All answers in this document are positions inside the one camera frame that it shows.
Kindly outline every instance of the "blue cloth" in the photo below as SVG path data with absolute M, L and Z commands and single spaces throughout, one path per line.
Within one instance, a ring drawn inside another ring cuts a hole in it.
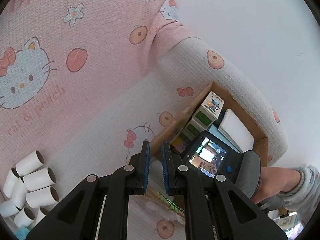
M 19 240 L 26 240 L 27 234 L 29 234 L 29 232 L 29 229 L 21 227 L 14 234 Z
M 216 128 L 214 125 L 212 125 L 209 129 L 209 132 L 212 133 L 215 137 L 223 141 L 226 145 L 230 146 L 232 149 L 234 149 L 236 152 L 240 153 L 237 148 Z

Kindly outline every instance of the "blue button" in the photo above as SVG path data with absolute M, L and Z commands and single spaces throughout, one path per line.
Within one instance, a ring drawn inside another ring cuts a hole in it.
M 232 171 L 232 168 L 230 166 L 227 166 L 226 171 L 227 171 L 227 173 L 230 173 Z

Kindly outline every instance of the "cartoon cat face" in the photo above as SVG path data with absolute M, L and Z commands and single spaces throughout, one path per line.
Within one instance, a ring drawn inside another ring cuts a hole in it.
M 7 74 L 0 77 L 0 108 L 14 109 L 31 100 L 46 83 L 50 63 L 38 39 L 28 40 Z
M 127 130 L 127 139 L 124 141 L 124 146 L 128 148 L 129 154 L 127 155 L 126 162 L 129 163 L 132 155 L 140 153 L 144 140 L 152 141 L 155 134 L 146 124 L 137 126 L 136 128 Z
M 165 0 L 160 9 L 160 13 L 166 20 L 179 21 L 179 11 L 175 6 L 174 0 Z

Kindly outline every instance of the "silver rivet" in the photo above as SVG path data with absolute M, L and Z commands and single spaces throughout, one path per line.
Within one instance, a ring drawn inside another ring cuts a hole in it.
M 217 181 L 224 182 L 226 180 L 226 177 L 221 175 L 221 174 L 219 174 L 219 175 L 216 176 L 216 179 L 217 179 Z
M 133 171 L 134 167 L 132 165 L 126 165 L 124 166 L 125 171 Z
M 94 182 L 96 179 L 97 179 L 97 177 L 95 175 L 90 175 L 87 177 L 88 182 Z
M 187 171 L 187 170 L 188 170 L 188 167 L 187 167 L 186 165 L 180 165 L 180 166 L 178 167 L 178 170 L 179 170 L 179 171 Z

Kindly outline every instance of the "green label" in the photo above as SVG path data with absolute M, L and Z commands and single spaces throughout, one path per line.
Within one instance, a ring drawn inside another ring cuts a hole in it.
M 203 123 L 205 126 L 208 126 L 209 124 L 212 123 L 212 120 L 207 117 L 204 113 L 202 113 L 201 111 L 199 111 L 197 114 L 196 114 L 196 118 L 198 118 L 198 120 Z
M 201 132 L 199 132 L 192 124 L 189 124 L 187 126 L 187 129 L 194 135 L 194 136 L 198 136 L 200 135 Z
M 183 133 L 180 133 L 179 136 L 185 143 L 189 144 L 191 142 L 190 139 Z

